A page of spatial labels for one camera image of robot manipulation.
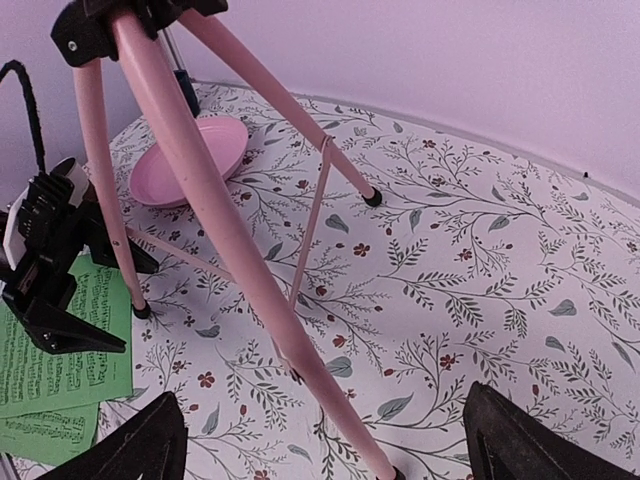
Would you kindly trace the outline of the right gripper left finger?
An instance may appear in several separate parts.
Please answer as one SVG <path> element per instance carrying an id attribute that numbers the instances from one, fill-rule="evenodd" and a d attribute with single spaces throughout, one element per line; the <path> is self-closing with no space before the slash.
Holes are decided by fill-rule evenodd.
<path id="1" fill-rule="evenodd" d="M 188 429 L 164 392 L 86 452 L 43 474 L 49 480 L 184 478 Z"/>

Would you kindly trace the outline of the pink music stand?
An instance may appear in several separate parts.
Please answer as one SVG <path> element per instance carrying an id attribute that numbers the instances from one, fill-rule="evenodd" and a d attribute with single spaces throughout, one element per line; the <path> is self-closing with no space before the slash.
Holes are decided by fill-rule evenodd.
<path id="1" fill-rule="evenodd" d="M 182 24 L 266 99 L 322 156 L 320 172 L 338 170 L 372 207 L 381 193 L 370 185 L 327 134 L 260 61 L 218 19 L 223 1 L 74 1 L 57 17 L 51 37 L 73 71 L 91 178 L 110 240 L 125 236 L 106 134 L 101 62 L 118 62 L 158 145 L 201 226 L 223 260 L 223 273 L 243 291 L 269 332 L 286 367 L 296 373 L 379 479 L 399 470 L 380 449 L 326 369 L 294 308 L 266 265 L 199 132 L 173 71 L 158 43 L 159 32 Z M 132 261 L 116 257 L 137 312 L 146 300 Z"/>

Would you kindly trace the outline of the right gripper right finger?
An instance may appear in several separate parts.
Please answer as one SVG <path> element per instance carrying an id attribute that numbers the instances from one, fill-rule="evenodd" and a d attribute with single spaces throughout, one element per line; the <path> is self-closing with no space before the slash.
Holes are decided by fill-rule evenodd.
<path id="1" fill-rule="evenodd" d="M 631 479 L 633 474 L 553 433 L 492 387 L 471 385 L 464 409 L 476 479 Z"/>

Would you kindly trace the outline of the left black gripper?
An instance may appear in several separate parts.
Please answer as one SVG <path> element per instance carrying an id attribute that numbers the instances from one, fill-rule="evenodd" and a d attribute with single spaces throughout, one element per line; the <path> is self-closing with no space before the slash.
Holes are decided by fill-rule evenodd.
<path id="1" fill-rule="evenodd" d="M 67 311 L 77 288 L 69 270 L 85 247 L 97 265 L 119 269 L 116 251 L 122 250 L 136 273 L 159 269 L 159 263 L 128 236 L 119 247 L 114 245 L 99 204 L 84 198 L 44 248 L 28 249 L 17 268 L 3 278 L 5 304 L 32 343 L 49 354 L 125 351 L 124 340 Z"/>

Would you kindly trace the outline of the small brown white jar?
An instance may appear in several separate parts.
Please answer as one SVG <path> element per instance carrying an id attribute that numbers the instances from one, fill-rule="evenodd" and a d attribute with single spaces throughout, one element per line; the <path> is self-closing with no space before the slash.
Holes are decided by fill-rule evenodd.
<path id="1" fill-rule="evenodd" d="M 51 170 L 51 174 L 67 178 L 71 181 L 73 184 L 73 192 L 69 204 L 74 207 L 79 207 L 89 189 L 90 181 L 76 159 L 74 157 L 63 159 Z"/>

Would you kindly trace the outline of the green sheet music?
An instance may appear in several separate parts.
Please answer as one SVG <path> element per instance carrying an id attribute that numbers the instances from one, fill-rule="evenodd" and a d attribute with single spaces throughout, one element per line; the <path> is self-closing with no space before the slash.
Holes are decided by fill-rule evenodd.
<path id="1" fill-rule="evenodd" d="M 125 342 L 121 353 L 75 348 L 53 335 L 57 348 L 37 347 L 6 304 L 1 305 L 1 416 L 75 408 L 133 393 L 130 292 L 121 272 L 77 258 L 77 288 L 67 312 Z"/>
<path id="2" fill-rule="evenodd" d="M 1 451 L 58 466 L 90 449 L 96 434 L 99 405 L 1 419 Z"/>

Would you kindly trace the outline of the dark blue cup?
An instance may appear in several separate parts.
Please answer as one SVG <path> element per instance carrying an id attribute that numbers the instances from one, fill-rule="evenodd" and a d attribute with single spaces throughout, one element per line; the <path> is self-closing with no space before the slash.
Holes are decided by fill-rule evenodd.
<path id="1" fill-rule="evenodd" d="M 174 71 L 174 76 L 178 82 L 180 90 L 189 106 L 191 114 L 194 118 L 197 118 L 201 112 L 199 100 L 194 90 L 191 79 L 184 69 L 177 69 Z"/>

